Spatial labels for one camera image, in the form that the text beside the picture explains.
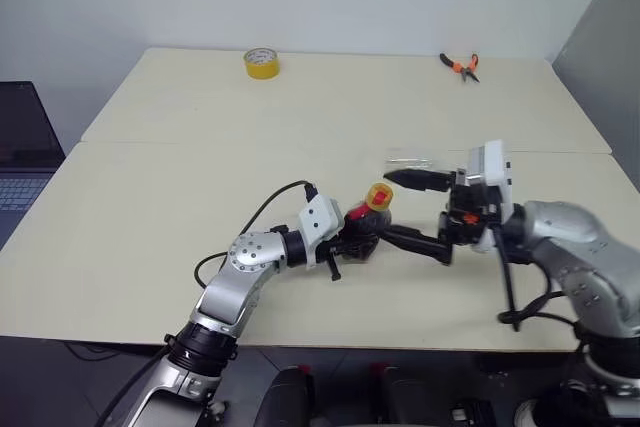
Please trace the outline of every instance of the laptop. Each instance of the laptop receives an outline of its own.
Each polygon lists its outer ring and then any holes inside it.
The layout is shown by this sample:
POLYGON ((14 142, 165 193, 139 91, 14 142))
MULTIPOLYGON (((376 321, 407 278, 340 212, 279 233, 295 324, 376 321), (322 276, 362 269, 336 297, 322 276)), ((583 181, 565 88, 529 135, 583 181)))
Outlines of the laptop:
POLYGON ((0 249, 64 161, 31 82, 0 82, 0 249))

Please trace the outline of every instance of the pliers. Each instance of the pliers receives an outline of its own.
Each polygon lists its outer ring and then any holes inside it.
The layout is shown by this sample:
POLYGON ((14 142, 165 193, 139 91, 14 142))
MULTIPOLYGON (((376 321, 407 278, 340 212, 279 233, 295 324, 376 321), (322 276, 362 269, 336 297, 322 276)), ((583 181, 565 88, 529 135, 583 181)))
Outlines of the pliers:
POLYGON ((478 66, 478 56, 471 54, 471 63, 467 67, 463 67, 459 62, 453 62, 449 57, 444 54, 440 54, 440 60, 444 65, 453 69, 456 74, 462 75, 462 80, 467 81, 467 76, 471 77, 476 82, 480 82, 474 74, 476 67, 478 66))

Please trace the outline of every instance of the tape roll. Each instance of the tape roll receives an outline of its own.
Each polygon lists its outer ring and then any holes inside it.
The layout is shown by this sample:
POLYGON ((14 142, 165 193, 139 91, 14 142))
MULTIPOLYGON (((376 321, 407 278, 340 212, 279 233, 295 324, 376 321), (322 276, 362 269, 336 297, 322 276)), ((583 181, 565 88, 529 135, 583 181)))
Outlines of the tape roll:
POLYGON ((275 50, 260 47, 244 54, 247 74, 254 79, 270 79, 280 72, 278 54, 275 50))

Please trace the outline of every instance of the table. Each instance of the table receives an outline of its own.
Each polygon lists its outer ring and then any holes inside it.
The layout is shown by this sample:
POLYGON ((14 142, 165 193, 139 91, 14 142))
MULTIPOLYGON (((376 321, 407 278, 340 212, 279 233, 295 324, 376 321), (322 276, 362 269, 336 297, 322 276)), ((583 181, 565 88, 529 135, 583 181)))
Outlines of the table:
POLYGON ((82 140, 460 150, 502 138, 512 151, 611 152, 544 60, 481 57, 480 83, 463 85, 437 57, 280 58, 257 81, 242 52, 149 49, 82 140))
MULTIPOLYGON (((194 264, 224 250, 272 191, 298 178, 317 183, 343 209, 380 178, 385 149, 312 153, 277 142, 240 143, 233 155, 192 144, 78 144, 0 252, 0 334, 160 343, 185 323, 200 289, 194 264)), ((439 166, 466 153, 435 152, 439 166)), ((570 200, 611 233, 640 247, 638 193, 606 154, 510 154, 514 200, 570 200)), ((446 196, 396 188, 397 222, 435 232, 446 196)), ((256 229, 288 222, 302 192, 279 198, 256 229)), ((203 270, 207 278, 216 271, 203 270)), ((287 269, 265 287, 242 344, 388 348, 567 350, 562 324, 532 319, 519 334, 498 324, 504 308, 491 254, 455 252, 444 267, 381 243, 366 264, 287 269)), ((515 266, 520 305, 542 289, 533 266, 515 266)), ((569 314, 563 299, 553 309, 569 314)))

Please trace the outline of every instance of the floor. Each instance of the floor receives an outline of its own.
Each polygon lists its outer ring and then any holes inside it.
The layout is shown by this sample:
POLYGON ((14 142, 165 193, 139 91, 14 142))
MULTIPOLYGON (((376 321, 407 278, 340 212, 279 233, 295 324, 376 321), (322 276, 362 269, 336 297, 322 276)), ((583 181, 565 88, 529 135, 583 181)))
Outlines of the floor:
MULTIPOLYGON (((81 346, 76 351, 95 357, 81 346)), ((368 420, 368 376, 372 363, 403 367, 434 379, 427 401, 442 425, 450 425, 455 399, 491 400, 498 425, 512 425, 518 403, 561 376, 560 354, 486 355, 467 352, 241 348, 216 396, 229 402, 227 426, 250 426, 262 396, 278 369, 308 365, 314 375, 317 403, 334 425, 368 420)), ((0 337, 0 425, 86 427, 146 358, 121 354, 102 362, 74 358, 58 341, 0 337)), ((108 425, 123 422, 135 400, 134 389, 115 410, 108 425)))

